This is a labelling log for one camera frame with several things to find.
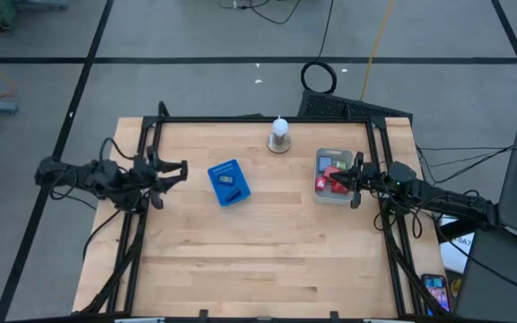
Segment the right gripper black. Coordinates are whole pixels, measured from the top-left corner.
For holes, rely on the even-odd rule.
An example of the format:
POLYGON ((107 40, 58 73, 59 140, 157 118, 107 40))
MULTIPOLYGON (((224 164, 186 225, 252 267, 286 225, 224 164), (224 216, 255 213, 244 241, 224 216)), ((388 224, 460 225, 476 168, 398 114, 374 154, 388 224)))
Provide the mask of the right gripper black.
POLYGON ((353 192, 351 207, 356 209, 361 204, 362 190, 372 191, 377 189, 380 171, 375 164, 365 162, 364 154, 358 152, 350 169, 336 169, 329 176, 333 179, 332 183, 337 181, 348 189, 348 193, 353 192))

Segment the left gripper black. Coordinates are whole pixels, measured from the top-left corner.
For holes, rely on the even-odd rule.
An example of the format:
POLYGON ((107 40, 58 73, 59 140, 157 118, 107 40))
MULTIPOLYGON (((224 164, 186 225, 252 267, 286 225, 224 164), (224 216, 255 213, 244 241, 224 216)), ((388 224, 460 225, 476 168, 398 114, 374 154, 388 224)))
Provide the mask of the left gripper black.
POLYGON ((188 162, 163 161, 154 152, 152 146, 146 149, 146 156, 135 155, 132 159, 133 167, 131 170, 134 183, 141 189, 147 189, 150 193, 150 201, 155 209, 163 209, 161 193, 166 194, 174 185, 181 181, 186 181, 188 176, 188 162), (180 175, 168 178, 159 178, 158 172, 168 173, 179 170, 180 175))

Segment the blue plastic basket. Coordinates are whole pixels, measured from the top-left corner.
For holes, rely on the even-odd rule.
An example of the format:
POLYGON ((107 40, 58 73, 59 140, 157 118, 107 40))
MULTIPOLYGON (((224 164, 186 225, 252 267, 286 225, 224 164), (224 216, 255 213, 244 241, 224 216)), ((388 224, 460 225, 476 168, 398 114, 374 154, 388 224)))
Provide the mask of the blue plastic basket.
POLYGON ((220 206, 226 207, 233 205, 250 196, 250 188, 239 163, 235 159, 231 159, 229 161, 215 165, 209 168, 207 173, 220 206), (226 186, 220 184, 218 182, 218 177, 220 175, 234 177, 234 185, 226 186), (241 194, 236 199, 233 199, 233 201, 226 202, 225 197, 235 188, 239 188, 241 190, 241 194))

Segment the grey plastic bin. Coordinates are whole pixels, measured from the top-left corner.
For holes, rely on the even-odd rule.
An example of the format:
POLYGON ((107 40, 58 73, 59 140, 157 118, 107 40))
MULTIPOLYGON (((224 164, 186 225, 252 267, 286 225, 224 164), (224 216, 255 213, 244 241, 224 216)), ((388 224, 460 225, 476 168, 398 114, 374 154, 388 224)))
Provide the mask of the grey plastic bin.
POLYGON ((314 189, 313 199, 317 203, 330 204, 330 205, 348 205, 353 198, 353 193, 349 192, 346 195, 333 194, 331 189, 332 180, 327 179, 326 187, 323 191, 317 191, 315 189, 315 180, 317 177, 323 177, 324 172, 318 171, 318 159, 320 156, 330 157, 332 164, 330 166, 335 167, 336 161, 342 161, 346 163, 346 168, 349 169, 353 166, 354 155, 351 151, 338 149, 338 148, 319 148, 315 154, 314 159, 314 189))

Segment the black perforated panel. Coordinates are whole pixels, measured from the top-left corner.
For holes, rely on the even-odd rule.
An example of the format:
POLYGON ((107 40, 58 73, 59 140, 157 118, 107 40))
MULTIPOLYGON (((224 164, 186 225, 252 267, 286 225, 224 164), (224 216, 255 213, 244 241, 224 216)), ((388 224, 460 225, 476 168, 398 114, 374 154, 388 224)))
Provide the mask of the black perforated panel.
POLYGON ((298 111, 298 117, 313 118, 407 118, 413 122, 413 115, 401 110, 384 108, 359 100, 349 100, 337 96, 305 90, 298 111))

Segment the round wooden bulb stand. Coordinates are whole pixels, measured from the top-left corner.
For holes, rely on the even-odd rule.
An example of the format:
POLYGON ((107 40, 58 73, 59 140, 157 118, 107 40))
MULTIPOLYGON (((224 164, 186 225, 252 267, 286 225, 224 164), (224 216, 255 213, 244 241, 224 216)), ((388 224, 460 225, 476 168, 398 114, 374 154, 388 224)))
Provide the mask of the round wooden bulb stand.
POLYGON ((286 153, 292 145, 289 135, 270 133, 267 137, 267 149, 272 153, 286 153))

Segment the white light bulb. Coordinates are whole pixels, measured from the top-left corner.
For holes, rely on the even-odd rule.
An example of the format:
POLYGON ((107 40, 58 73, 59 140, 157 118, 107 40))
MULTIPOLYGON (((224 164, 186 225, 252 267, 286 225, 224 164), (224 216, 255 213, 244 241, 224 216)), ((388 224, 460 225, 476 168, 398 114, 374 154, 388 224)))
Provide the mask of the white light bulb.
POLYGON ((288 133, 289 125, 288 122, 278 116, 272 123, 272 132, 276 136, 284 136, 288 133))

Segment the black support bar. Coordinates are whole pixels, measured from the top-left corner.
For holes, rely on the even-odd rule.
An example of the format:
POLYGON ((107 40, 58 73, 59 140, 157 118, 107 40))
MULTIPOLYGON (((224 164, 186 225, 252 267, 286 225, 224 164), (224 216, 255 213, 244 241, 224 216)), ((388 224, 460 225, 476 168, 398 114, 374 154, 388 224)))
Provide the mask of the black support bar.
POLYGON ((499 226, 496 220, 488 220, 486 217, 481 219, 467 219, 460 217, 453 222, 443 224, 437 228, 437 239, 439 243, 448 242, 470 234, 476 230, 488 231, 499 226))

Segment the white paper sign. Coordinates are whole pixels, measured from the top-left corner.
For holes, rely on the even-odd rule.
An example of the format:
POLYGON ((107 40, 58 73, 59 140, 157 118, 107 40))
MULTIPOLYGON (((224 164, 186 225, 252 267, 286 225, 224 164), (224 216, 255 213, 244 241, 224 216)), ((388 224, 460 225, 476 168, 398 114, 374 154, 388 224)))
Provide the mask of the white paper sign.
POLYGON ((469 233, 440 244, 443 265, 446 270, 463 274, 475 233, 469 233))

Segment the smartphone with lit screen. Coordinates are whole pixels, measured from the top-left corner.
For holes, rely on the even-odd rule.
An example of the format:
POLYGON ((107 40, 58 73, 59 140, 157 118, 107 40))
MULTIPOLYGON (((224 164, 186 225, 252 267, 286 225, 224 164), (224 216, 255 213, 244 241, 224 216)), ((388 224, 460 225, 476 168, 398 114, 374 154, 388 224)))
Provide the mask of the smartphone with lit screen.
POLYGON ((429 293, 437 300, 439 305, 447 311, 451 311, 451 303, 448 293, 448 285, 443 275, 423 274, 421 279, 429 293))

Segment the dark grey cabinet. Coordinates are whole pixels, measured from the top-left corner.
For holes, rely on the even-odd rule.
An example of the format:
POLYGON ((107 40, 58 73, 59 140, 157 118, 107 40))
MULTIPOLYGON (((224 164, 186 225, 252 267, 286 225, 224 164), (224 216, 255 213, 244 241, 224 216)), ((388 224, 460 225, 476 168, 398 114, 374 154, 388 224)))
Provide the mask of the dark grey cabinet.
POLYGON ((495 270, 517 283, 517 236, 503 229, 477 231, 469 254, 454 312, 517 323, 517 287, 490 273, 495 270))

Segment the grey flat object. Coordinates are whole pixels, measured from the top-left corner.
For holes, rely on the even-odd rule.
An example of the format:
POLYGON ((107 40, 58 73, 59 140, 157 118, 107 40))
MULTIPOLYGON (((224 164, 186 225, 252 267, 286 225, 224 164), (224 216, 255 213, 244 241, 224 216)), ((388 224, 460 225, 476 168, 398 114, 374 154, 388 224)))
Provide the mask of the grey flat object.
POLYGON ((65 10, 68 0, 15 0, 22 10, 65 10))

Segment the black aluminium table frame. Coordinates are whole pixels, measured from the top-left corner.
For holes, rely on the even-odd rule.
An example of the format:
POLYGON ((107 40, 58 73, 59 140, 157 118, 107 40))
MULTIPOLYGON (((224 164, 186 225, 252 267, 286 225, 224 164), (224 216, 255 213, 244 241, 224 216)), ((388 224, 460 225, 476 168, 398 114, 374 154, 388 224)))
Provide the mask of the black aluminium table frame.
POLYGON ((419 165, 410 123, 387 118, 377 129, 343 119, 294 120, 292 146, 266 146, 268 118, 169 118, 160 156, 188 162, 188 179, 144 216, 115 215, 101 202, 74 297, 82 310, 111 275, 120 246, 145 224, 140 258, 122 277, 113 305, 137 316, 394 318, 418 310, 402 274, 391 273, 378 201, 325 205, 313 199, 319 148, 362 152, 419 165), (250 196, 219 205, 207 170, 235 159, 250 196))

